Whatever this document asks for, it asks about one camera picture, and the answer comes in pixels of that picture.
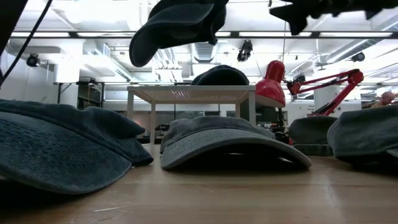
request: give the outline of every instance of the wooden table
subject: wooden table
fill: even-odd
[[[65,197],[19,185],[1,188],[0,223],[398,223],[398,178],[314,157],[309,172],[131,169],[99,192]]]

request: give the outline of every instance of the spotlight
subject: spotlight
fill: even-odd
[[[29,58],[26,60],[26,64],[29,67],[37,68],[40,66],[40,59],[38,54],[30,54]]]
[[[363,60],[365,60],[365,54],[362,52],[351,57],[351,61],[353,62],[363,62]]]
[[[253,45],[250,40],[245,40],[243,42],[242,47],[239,50],[238,53],[238,61],[239,62],[245,62],[249,59],[251,56],[251,52],[253,51]]]

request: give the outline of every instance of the ceiling light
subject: ceiling light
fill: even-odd
[[[104,100],[104,101],[107,101],[107,102],[127,102],[127,100]]]
[[[129,50],[129,47],[113,47],[113,50]]]
[[[112,83],[105,83],[105,85],[130,85],[130,83],[129,82],[122,82],[122,83],[112,82]]]
[[[231,32],[217,32],[216,37],[229,37]]]
[[[132,37],[135,32],[78,32],[80,37]]]
[[[11,37],[28,37],[30,32],[13,32]],[[34,37],[69,37],[67,32],[36,32]]]
[[[138,85],[174,85],[174,82],[139,82]]]
[[[291,37],[290,32],[240,32],[240,37]],[[309,37],[311,32],[301,32],[298,36]]]
[[[321,32],[320,37],[389,37],[392,32]]]

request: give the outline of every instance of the white table leg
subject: white table leg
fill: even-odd
[[[134,113],[134,92],[129,91],[127,96],[127,118],[132,120]]]
[[[236,102],[235,103],[235,117],[240,118],[241,117],[241,102]]]
[[[249,122],[256,125],[256,96],[254,91],[249,91]]]
[[[150,111],[150,143],[155,144],[155,128],[156,128],[156,104],[151,104]]]

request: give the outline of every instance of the red desk lamp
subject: red desk lamp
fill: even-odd
[[[286,106],[285,93],[280,85],[285,75],[285,65],[278,60],[268,64],[263,80],[256,84],[256,102],[275,108]]]

